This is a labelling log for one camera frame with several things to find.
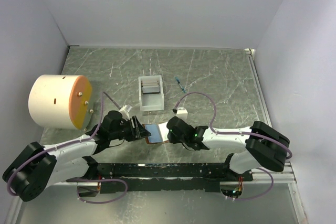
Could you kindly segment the brown leather card holder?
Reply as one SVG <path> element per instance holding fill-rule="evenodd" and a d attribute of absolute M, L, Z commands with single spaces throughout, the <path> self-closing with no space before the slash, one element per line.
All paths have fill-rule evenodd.
<path fill-rule="evenodd" d="M 147 144 L 164 144 L 169 142 L 167 122 L 160 124 L 144 124 L 143 126 L 151 133 L 150 136 L 145 138 Z"/>

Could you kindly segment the white card tray box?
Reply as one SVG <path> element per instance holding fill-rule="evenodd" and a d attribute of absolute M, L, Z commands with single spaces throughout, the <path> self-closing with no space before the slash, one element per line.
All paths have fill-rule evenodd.
<path fill-rule="evenodd" d="M 158 82 L 161 86 L 161 93 L 144 95 L 141 91 L 142 82 Z M 165 109 L 163 79 L 161 75 L 139 77 L 139 106 L 142 112 L 163 111 Z"/>

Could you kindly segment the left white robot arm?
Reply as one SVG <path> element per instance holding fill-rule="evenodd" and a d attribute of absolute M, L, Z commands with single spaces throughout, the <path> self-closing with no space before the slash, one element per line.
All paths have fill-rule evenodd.
<path fill-rule="evenodd" d="M 66 180 L 93 181 L 102 176 L 93 155 L 114 140 L 133 142 L 151 136 L 136 116 L 126 120 L 119 111 L 109 111 L 92 130 L 59 144 L 28 144 L 4 171 L 7 191 L 22 201 L 31 201 L 47 187 Z"/>

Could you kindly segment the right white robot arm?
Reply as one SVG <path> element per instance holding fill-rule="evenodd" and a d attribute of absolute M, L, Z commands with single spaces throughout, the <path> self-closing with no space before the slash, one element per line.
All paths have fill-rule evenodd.
<path fill-rule="evenodd" d="M 211 126 L 192 127 L 175 116 L 166 127 L 170 143 L 183 144 L 194 151 L 222 147 L 242 150 L 226 157 L 222 169 L 225 181 L 238 180 L 243 173 L 256 168 L 282 172 L 286 160 L 292 157 L 289 139 L 261 121 L 240 129 L 216 129 Z"/>

